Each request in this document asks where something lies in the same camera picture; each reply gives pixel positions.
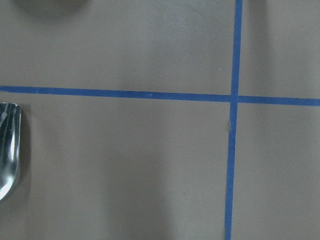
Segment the steel ice scoop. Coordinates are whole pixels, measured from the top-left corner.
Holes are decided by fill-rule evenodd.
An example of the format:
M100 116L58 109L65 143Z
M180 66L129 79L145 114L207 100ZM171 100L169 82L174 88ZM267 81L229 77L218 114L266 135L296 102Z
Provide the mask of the steel ice scoop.
M16 188L20 178L22 109L18 104L0 104L0 200Z

